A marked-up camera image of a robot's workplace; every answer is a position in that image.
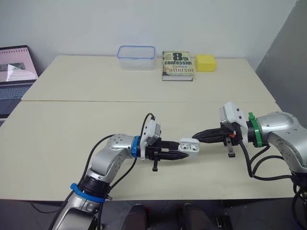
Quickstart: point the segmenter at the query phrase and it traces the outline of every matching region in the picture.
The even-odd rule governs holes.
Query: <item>clear plastic container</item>
[[[155,47],[121,46],[117,52],[120,67],[123,70],[154,70]]]

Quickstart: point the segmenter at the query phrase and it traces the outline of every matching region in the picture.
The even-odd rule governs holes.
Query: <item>table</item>
[[[28,90],[25,101],[266,102],[275,100],[246,59],[218,58],[215,72],[194,81],[162,81],[154,71],[123,71],[116,57],[58,56]]]
[[[63,200],[78,182],[93,145],[109,134],[138,135],[144,116],[153,112],[164,140],[179,141],[196,132],[219,127],[224,103],[122,103],[22,101],[0,127],[0,198]],[[280,111],[275,103],[237,103],[255,116]],[[201,144],[196,158],[138,160],[133,171],[111,192],[116,200],[249,199],[292,197],[288,179],[264,182],[248,176],[243,153],[228,158],[222,143]],[[259,149],[251,144],[250,155]],[[278,155],[274,147],[268,154]],[[126,160],[117,178],[131,165]],[[289,174],[287,165],[270,160],[259,176]]]

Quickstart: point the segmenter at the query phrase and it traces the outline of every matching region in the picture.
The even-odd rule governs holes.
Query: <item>laptop screen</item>
[[[36,79],[28,46],[0,48],[0,84],[34,82]]]

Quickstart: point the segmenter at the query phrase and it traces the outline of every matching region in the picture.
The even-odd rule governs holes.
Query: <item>black cable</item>
[[[37,207],[35,207],[35,205],[34,204],[32,204],[32,203],[30,203],[30,205],[36,210],[36,211],[38,211],[38,212],[40,212],[40,213],[44,213],[44,214],[48,214],[48,213],[55,213],[55,212],[57,212],[58,211],[58,209],[57,210],[55,210],[55,211],[51,211],[51,212],[45,212],[45,211],[41,211],[41,210],[39,210]]]
[[[296,184],[293,184],[293,192],[294,193],[297,193],[297,185]]]
[[[113,136],[113,135],[114,135],[114,134],[102,138],[102,139],[101,139],[100,141],[98,141],[97,144],[95,144],[95,146],[92,148],[92,150],[91,150],[91,152],[90,152],[90,155],[89,155],[88,158],[87,158],[87,162],[86,162],[86,165],[85,165],[85,168],[84,168],[82,177],[81,177],[81,179],[80,179],[80,181],[79,181],[79,183],[78,183],[78,186],[80,186],[82,180],[84,179],[84,177],[85,177],[85,175],[86,175],[87,168],[88,168],[88,166],[89,166],[89,164],[90,164],[92,155],[93,155],[95,149],[97,148],[97,146],[98,146],[101,142],[103,142],[105,139],[108,139],[108,138],[110,138],[110,137]]]
[[[85,168],[84,168],[82,177],[81,177],[81,179],[80,179],[80,181],[79,181],[79,183],[78,183],[78,186],[81,184],[82,180],[84,179],[84,177],[85,177],[85,175],[86,175],[87,168],[88,168],[88,166],[89,166],[89,164],[90,164],[92,155],[93,155],[95,149],[97,148],[97,146],[98,146],[101,142],[103,142],[105,139],[108,139],[108,138],[110,138],[110,137],[113,136],[113,135],[114,135],[114,134],[102,138],[102,139],[101,139],[100,141],[98,141],[98,142],[95,144],[95,146],[92,148],[92,150],[91,150],[91,152],[90,152],[90,154],[89,154],[89,156],[88,156],[88,158],[87,158],[87,162],[86,162],[86,165],[85,165]],[[63,208],[66,206],[66,204],[67,204],[69,198],[71,197],[71,195],[73,194],[73,192],[74,192],[74,191],[71,191],[71,193],[69,193],[69,195],[66,197],[66,199],[65,199],[64,202],[62,203],[60,209],[58,210],[58,212],[57,212],[56,215],[54,216],[54,218],[53,218],[53,220],[52,220],[52,222],[51,222],[51,224],[50,224],[48,230],[52,230],[53,225],[55,224],[57,218],[59,217],[59,214],[61,213],[61,211],[63,210]]]
[[[134,159],[132,165],[130,166],[130,168],[117,180],[114,182],[114,184],[112,184],[112,186],[108,189],[108,193],[122,180],[124,179],[125,176],[127,176],[128,173],[130,173],[130,171],[133,169],[135,163],[136,163],[137,158]]]
[[[300,189],[298,190],[298,192],[295,194],[295,196],[293,197],[293,200],[292,200],[291,208],[292,208],[292,215],[293,215],[293,218],[294,218],[294,220],[296,221],[296,223],[298,224],[298,226],[299,226],[302,230],[307,230],[307,228],[305,228],[304,225],[298,220],[297,214],[296,214],[296,202],[297,202],[298,197],[301,196],[302,192],[303,192],[303,188],[300,188]]]
[[[295,176],[291,176],[291,175],[281,175],[281,176],[273,176],[273,177],[260,177],[260,176],[254,175],[253,177],[261,181],[276,181],[276,180],[281,180],[281,179],[286,179],[286,178],[297,180]]]
[[[253,172],[252,172],[253,175],[255,175],[255,173],[256,173],[256,171],[257,171],[259,165],[260,165],[262,162],[264,162],[264,161],[266,161],[266,160],[268,160],[268,159],[272,159],[272,158],[277,158],[277,159],[283,160],[283,157],[282,157],[282,156],[276,156],[276,155],[264,157],[264,158],[260,159],[260,160],[256,163],[256,165],[255,165],[255,167],[254,167],[254,169],[253,169]]]
[[[252,164],[253,161],[258,157],[260,156],[261,154],[263,154],[264,152],[266,152],[271,146],[268,145],[266,146],[264,149],[262,149],[260,152],[258,152],[255,156],[253,156],[251,159],[250,159],[250,163]]]
[[[98,211],[98,217],[97,217],[97,230],[100,230],[101,214],[102,214],[103,206],[104,206],[104,203],[100,203],[99,211]]]
[[[243,141],[241,139],[239,139],[238,142],[239,142],[239,145],[241,146],[243,153],[244,153],[244,156],[245,156],[245,161],[246,161],[246,165],[247,165],[247,168],[248,168],[248,175],[249,175],[249,177],[253,177],[248,151],[246,150],[245,145],[243,144]]]
[[[153,115],[152,113],[148,113],[148,114],[146,115],[146,117],[144,118],[144,121],[143,121],[143,125],[142,125],[141,134],[140,134],[139,139],[142,138],[146,120],[147,120],[147,118],[148,118],[150,115],[152,116],[151,119],[153,119],[153,120],[155,119],[155,117],[154,117],[154,115]],[[108,189],[108,193],[109,193],[109,192],[110,192],[110,191],[111,191],[111,190],[112,190],[122,179],[124,179],[124,177],[127,176],[128,173],[130,173],[130,171],[133,169],[133,167],[134,167],[134,165],[135,165],[135,163],[136,163],[136,160],[137,160],[137,158],[134,159],[132,165],[131,165],[130,168],[125,172],[125,174],[123,174],[117,181],[114,182],[114,184],[112,184],[112,186]]]
[[[143,134],[143,131],[144,131],[144,126],[145,126],[145,123],[146,123],[146,120],[149,116],[152,116],[151,119],[155,119],[154,118],[154,115],[152,113],[148,113],[143,121],[143,125],[142,125],[142,129],[141,129],[141,134],[140,134],[140,137],[139,139],[142,138],[142,134]],[[108,189],[108,192],[109,193],[122,179],[124,179],[125,176],[128,175],[128,173],[130,173],[130,171],[133,169],[133,167],[135,166],[135,163],[137,161],[137,158],[134,159],[132,165],[130,166],[130,168],[117,180],[115,181],[112,186],[109,187]],[[97,217],[97,230],[100,230],[100,222],[101,222],[101,214],[102,214],[102,207],[103,207],[103,203],[100,204],[100,207],[99,207],[99,212],[98,212],[98,217]]]
[[[57,218],[59,217],[59,214],[61,213],[62,209],[67,205],[67,202],[69,200],[69,198],[71,197],[71,195],[73,194],[74,191],[71,191],[71,193],[68,194],[68,196],[66,197],[66,199],[64,200],[64,202],[62,203],[61,207],[59,208],[58,212],[56,213],[56,215],[54,216],[54,218],[52,219],[52,222],[48,228],[48,230],[52,230]]]
[[[152,116],[152,118],[151,118],[152,120],[155,120],[155,117],[154,117],[154,115],[153,115],[152,113],[148,113],[148,114],[146,115],[146,117],[145,117],[145,119],[144,119],[144,121],[143,121],[142,129],[141,129],[141,134],[140,134],[140,139],[141,139],[141,137],[142,137],[142,135],[143,135],[144,126],[145,126],[146,120],[147,120],[147,118],[149,117],[149,115]]]
[[[238,140],[238,143],[243,150],[245,160],[246,160],[246,165],[247,165],[247,168],[248,168],[248,175],[250,177],[254,177],[255,179],[261,180],[261,181],[275,181],[275,180],[280,180],[280,179],[285,179],[285,178],[290,178],[290,179],[293,179],[293,180],[299,180],[296,176],[292,176],[292,175],[281,175],[281,176],[274,176],[274,177],[259,177],[259,176],[254,175],[253,171],[251,169],[248,151],[245,148],[245,145],[243,144],[243,141],[241,139]]]

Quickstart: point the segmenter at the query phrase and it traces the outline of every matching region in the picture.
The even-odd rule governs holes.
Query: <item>metal bracket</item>
[[[234,148],[232,147],[231,139],[230,138],[225,138],[225,139],[226,139],[226,145],[227,145],[227,148],[228,148],[228,156],[229,157],[235,157],[236,154],[234,152]]]
[[[158,153],[158,151],[154,151],[154,153],[153,153],[153,157],[154,157],[154,159],[153,159],[153,172],[157,172],[158,171],[158,161],[159,161],[159,153]]]

